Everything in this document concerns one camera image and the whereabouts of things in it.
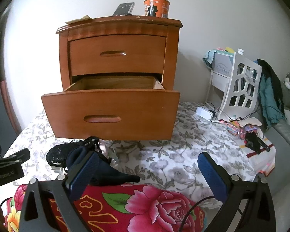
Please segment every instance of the blue gripper pad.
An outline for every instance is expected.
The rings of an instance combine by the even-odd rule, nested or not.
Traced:
[[[218,167],[221,166],[218,166],[207,152],[203,152],[200,153],[198,156],[198,167],[202,175],[204,176],[207,184],[209,185],[211,191],[213,192],[215,198],[218,201],[222,201],[223,203],[225,203],[228,198],[228,187],[218,173],[218,171],[221,170]]]
[[[70,185],[70,201],[79,200],[99,166],[99,156],[93,153],[82,166]]]

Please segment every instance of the cardboard box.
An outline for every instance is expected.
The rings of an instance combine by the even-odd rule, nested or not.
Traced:
[[[216,52],[212,62],[213,71],[231,76],[234,54],[223,54]]]

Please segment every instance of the screw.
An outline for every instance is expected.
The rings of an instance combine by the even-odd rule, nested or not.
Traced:
[[[65,178],[66,178],[66,175],[63,174],[63,173],[57,176],[57,179],[58,179],[59,181],[62,181],[62,180],[64,180]]]
[[[36,178],[32,178],[32,179],[29,181],[30,184],[33,184],[33,183],[35,183],[35,182],[36,182]]]
[[[263,184],[266,184],[268,181],[266,180],[266,178],[261,178],[261,182],[262,182]]]
[[[233,174],[231,176],[231,179],[234,180],[234,181],[238,181],[240,178],[236,174]]]

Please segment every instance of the paper cup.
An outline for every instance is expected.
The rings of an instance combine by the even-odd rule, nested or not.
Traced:
[[[144,5],[145,16],[168,18],[170,5],[168,0],[145,0]]]

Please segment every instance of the pink flower pattern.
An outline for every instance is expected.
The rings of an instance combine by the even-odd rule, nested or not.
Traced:
[[[27,189],[27,185],[19,186],[19,188],[17,189],[15,193],[14,202],[15,202],[16,211],[22,209],[22,202],[24,201],[24,198],[25,198],[26,189]]]
[[[136,214],[131,218],[128,232],[177,232],[190,209],[189,200],[181,193],[161,190],[153,186],[143,187],[143,192],[134,190],[125,209]],[[183,232],[194,232],[195,223],[189,215]]]

